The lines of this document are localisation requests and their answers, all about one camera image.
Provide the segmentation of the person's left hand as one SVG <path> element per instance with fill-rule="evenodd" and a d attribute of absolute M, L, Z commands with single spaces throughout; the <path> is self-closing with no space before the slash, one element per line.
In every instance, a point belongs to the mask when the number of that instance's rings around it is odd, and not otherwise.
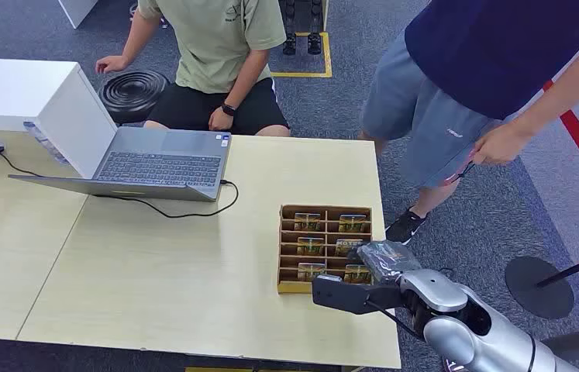
<path fill-rule="evenodd" d="M 533 134 L 517 122 L 503 124 L 482 136 L 474 147 L 475 164 L 506 164 L 513 161 Z"/>
<path fill-rule="evenodd" d="M 211 131 L 227 132 L 233 126 L 236 109 L 230 105 L 223 104 L 217 108 L 209 118 L 209 129 Z"/>

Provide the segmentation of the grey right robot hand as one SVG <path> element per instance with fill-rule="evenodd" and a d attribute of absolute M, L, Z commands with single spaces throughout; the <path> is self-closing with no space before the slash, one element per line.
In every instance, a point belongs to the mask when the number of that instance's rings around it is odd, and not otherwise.
<path fill-rule="evenodd" d="M 393 284 L 403 273 L 422 269 L 405 245 L 390 240 L 359 246 L 357 256 L 370 271 L 373 284 Z"/>

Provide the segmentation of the person's right hand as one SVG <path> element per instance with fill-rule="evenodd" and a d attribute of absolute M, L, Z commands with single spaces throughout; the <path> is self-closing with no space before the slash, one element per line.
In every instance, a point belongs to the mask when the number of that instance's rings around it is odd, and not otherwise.
<path fill-rule="evenodd" d="M 103 57 L 96 62 L 95 72 L 97 74 L 106 74 L 110 72 L 118 72 L 126 69 L 131 63 L 127 56 L 111 55 Z"/>

